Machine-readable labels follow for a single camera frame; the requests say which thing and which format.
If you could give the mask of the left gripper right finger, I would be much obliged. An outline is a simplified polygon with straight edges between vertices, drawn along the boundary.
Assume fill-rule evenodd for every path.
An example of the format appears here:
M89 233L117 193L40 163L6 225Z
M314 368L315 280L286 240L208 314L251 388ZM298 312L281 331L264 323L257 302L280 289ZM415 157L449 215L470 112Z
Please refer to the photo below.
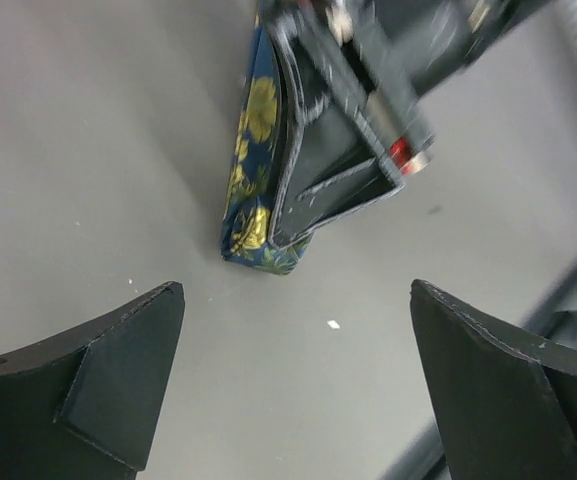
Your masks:
M454 479L577 479L577 350L422 280L414 335Z

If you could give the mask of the blue yellow floral tie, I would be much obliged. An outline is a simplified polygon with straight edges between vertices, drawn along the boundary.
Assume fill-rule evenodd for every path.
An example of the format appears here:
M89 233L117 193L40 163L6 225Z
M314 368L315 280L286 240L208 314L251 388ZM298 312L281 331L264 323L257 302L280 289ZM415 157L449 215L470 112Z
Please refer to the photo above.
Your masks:
M269 241L279 160L284 146L282 80L271 40L260 21L254 24L249 70L231 161L220 231L224 260L274 275L288 275L311 238L278 248Z

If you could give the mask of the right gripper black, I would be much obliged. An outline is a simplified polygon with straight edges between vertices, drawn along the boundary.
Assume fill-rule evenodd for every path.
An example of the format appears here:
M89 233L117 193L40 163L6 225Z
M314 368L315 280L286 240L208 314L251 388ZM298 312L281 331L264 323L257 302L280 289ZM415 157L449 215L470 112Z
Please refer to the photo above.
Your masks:
M269 241L286 248L388 198L433 141L420 100L538 1L265 1L283 107Z

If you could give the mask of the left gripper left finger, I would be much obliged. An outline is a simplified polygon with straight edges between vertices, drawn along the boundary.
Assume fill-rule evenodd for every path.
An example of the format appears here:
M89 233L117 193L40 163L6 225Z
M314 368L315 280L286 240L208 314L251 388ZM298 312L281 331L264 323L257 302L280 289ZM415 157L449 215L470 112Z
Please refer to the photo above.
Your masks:
M184 289L167 282L0 354L0 479L134 479L176 355Z

